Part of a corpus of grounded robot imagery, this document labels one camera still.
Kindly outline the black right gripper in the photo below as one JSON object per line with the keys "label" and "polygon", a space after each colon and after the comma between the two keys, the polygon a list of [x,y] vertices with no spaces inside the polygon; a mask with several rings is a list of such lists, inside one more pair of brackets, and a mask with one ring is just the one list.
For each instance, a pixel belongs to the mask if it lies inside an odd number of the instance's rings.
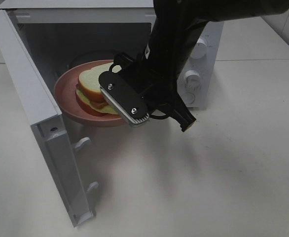
{"label": "black right gripper", "polygon": [[141,58],[134,59],[124,52],[114,56],[115,66],[122,71],[118,74],[140,95],[146,103],[148,114],[153,119],[173,118],[182,132],[187,131],[196,118],[189,111],[180,96],[176,96],[174,78],[161,76],[147,69]]}

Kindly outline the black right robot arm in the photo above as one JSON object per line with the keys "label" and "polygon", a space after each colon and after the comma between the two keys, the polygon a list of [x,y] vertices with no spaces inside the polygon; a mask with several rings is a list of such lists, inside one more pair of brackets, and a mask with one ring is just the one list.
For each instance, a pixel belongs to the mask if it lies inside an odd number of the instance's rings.
{"label": "black right robot arm", "polygon": [[209,22],[282,14],[289,0],[156,0],[156,20],[144,51],[133,59],[114,57],[121,67],[122,86],[108,84],[118,113],[136,126],[160,111],[159,119],[173,118],[182,131],[195,117],[177,92],[177,80],[202,31]]}

